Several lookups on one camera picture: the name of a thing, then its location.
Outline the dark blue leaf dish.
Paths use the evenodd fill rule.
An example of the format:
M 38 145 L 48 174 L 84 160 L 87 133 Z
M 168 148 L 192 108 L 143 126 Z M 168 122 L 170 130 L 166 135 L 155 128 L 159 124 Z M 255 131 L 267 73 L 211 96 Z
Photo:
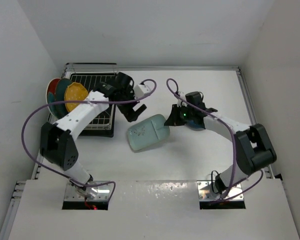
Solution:
M 185 126 L 193 131 L 202 131 L 205 129 L 202 125 L 195 123 L 193 120 L 189 120 Z

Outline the light green divided tray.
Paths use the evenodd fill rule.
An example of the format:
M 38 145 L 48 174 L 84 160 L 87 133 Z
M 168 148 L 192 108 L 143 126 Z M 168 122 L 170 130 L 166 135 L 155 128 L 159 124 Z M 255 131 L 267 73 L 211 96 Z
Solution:
M 162 114 L 156 114 L 129 127 L 126 134 L 131 150 L 139 152 L 165 141 L 170 136 L 165 122 Z

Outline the yellow dotted plate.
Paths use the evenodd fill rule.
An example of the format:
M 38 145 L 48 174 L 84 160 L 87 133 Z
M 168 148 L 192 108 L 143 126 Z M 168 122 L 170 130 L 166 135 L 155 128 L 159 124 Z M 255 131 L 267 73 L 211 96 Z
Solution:
M 88 96 L 88 90 L 78 82 L 71 83 L 65 90 L 64 100 L 65 101 L 83 101 Z M 73 111 L 79 103 L 67 102 L 65 104 L 66 110 L 68 112 Z

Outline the teal round plate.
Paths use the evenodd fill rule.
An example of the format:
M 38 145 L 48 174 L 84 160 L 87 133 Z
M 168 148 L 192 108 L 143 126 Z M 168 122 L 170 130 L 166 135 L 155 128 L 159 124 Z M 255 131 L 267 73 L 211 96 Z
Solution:
M 58 84 L 56 86 L 55 102 L 64 102 L 65 101 L 64 94 L 65 94 L 66 88 L 72 83 L 73 82 L 71 80 L 69 80 L 68 78 L 61 78 L 61 80 L 58 82 Z M 49 108 L 50 113 L 57 119 L 61 119 L 68 114 L 65 103 L 50 105 L 48 108 Z

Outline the red blue floral plate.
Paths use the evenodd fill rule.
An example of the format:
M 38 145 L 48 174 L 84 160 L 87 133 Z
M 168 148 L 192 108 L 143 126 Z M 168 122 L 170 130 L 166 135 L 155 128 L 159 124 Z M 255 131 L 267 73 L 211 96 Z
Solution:
M 56 101 L 56 88 L 61 78 L 53 78 L 47 85 L 45 91 L 45 101 L 46 103 L 55 102 Z

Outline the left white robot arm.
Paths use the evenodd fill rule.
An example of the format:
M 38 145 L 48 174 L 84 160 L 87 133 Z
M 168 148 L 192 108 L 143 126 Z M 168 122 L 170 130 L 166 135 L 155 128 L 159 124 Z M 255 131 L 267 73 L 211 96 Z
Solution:
M 147 108 L 145 104 L 137 110 L 134 106 L 152 93 L 144 83 L 134 85 L 133 79 L 119 72 L 108 81 L 98 82 L 92 91 L 74 110 L 41 127 L 40 154 L 58 166 L 74 185 L 79 195 L 93 199 L 100 184 L 79 162 L 76 140 L 84 128 L 114 102 L 128 122 L 134 122 Z

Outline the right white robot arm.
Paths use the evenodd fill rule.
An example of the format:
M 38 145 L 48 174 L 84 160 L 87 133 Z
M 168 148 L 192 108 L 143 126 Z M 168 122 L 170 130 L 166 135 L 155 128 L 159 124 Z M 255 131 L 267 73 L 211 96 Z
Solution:
M 233 160 L 230 167 L 215 177 L 211 189 L 225 196 L 230 187 L 277 160 L 266 128 L 259 123 L 248 125 L 217 114 L 217 109 L 207 108 L 200 92 L 187 94 L 174 92 L 178 102 L 172 105 L 165 126 L 177 127 L 194 124 L 212 131 L 232 143 Z

